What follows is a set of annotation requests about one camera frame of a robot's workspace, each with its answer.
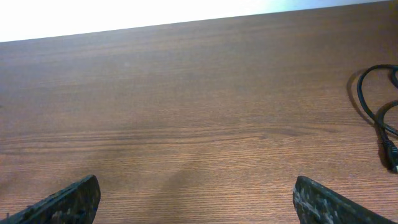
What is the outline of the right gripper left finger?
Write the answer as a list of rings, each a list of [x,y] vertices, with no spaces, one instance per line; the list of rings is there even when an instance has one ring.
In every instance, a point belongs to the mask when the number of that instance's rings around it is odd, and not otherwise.
[[[13,215],[1,224],[92,224],[101,199],[98,179],[87,175]]]

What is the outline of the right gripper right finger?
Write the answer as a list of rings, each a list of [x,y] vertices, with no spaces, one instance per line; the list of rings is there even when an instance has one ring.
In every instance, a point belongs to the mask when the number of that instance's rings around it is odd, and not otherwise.
[[[297,177],[293,205],[301,224],[396,224],[306,177]]]

